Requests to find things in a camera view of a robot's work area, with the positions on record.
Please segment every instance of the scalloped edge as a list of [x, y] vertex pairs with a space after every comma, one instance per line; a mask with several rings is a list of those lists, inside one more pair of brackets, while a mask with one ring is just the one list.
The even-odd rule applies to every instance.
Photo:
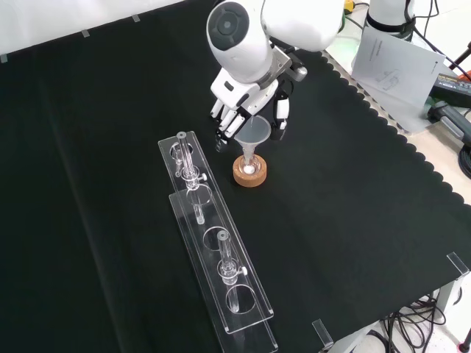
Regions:
[[372, 111], [377, 117], [382, 118], [386, 123], [388, 128], [389, 126], [394, 129], [396, 136], [398, 136], [401, 141], [404, 143], [407, 149], [412, 150], [413, 153], [417, 154], [417, 159], [421, 160], [421, 163], [428, 169], [430, 169], [430, 165], [432, 166], [432, 170], [430, 171], [435, 179], [439, 179], [443, 185], [443, 188], [447, 188], [448, 191], [451, 192], [451, 195], [454, 199], [456, 199], [459, 203], [463, 204], [468, 212], [471, 213], [471, 204], [467, 204], [464, 202], [464, 198], [460, 193], [453, 191], [453, 186], [446, 180], [445, 176], [436, 170], [436, 166], [428, 160], [427, 156], [423, 153], [417, 151], [417, 147], [412, 143], [409, 142], [408, 136], [411, 136], [411, 133], [401, 127], [391, 116], [388, 112], [380, 106], [380, 104], [373, 98], [371, 95], [363, 88], [361, 85], [353, 79], [348, 72], [342, 68], [342, 66], [325, 50], [320, 52], [322, 58], [327, 60], [327, 64], [332, 66], [332, 71], [337, 72], [340, 75], [340, 79], [347, 81], [349, 86], [352, 86], [356, 89], [357, 95], [363, 96], [362, 101], [366, 101], [369, 104], [368, 109]]

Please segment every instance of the black tablecloth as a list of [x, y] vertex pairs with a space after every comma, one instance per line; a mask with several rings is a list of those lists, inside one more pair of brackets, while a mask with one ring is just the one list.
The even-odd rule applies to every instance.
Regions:
[[274, 308], [280, 352], [319, 350], [318, 318], [338, 340], [450, 282], [451, 252], [471, 264], [470, 207], [320, 54], [300, 53], [309, 75], [286, 138], [258, 149], [267, 180], [234, 183], [240, 147], [217, 153], [208, 119], [219, 71], [205, 37], [211, 3], [62, 38], [0, 67], [2, 344], [219, 350], [157, 145], [179, 131], [199, 138]]

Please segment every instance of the metal bracket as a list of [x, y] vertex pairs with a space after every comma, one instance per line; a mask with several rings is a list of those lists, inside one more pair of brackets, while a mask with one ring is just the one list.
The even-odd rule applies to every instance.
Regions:
[[458, 269], [459, 273], [461, 274], [458, 279], [466, 276], [470, 272], [468, 267], [463, 263], [463, 261], [461, 261], [461, 259], [455, 252], [448, 254], [447, 257], [448, 260], [451, 261], [451, 263]]
[[322, 341], [322, 344], [324, 344], [324, 350], [329, 349], [333, 346], [333, 340], [325, 328], [324, 324], [322, 323], [321, 319], [315, 320], [315, 322], [312, 323], [312, 326], [314, 326], [314, 329], [317, 332], [317, 335]]

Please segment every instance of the white wall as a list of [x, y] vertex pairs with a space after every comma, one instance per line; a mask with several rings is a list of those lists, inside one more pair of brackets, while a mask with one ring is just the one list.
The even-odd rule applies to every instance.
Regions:
[[0, 0], [0, 54], [182, 0]]

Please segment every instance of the white paper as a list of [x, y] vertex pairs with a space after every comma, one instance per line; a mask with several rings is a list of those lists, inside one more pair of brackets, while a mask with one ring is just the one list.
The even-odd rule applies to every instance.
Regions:
[[0, 0], [0, 54], [182, 0]]
[[352, 77], [422, 109], [445, 57], [366, 27]]

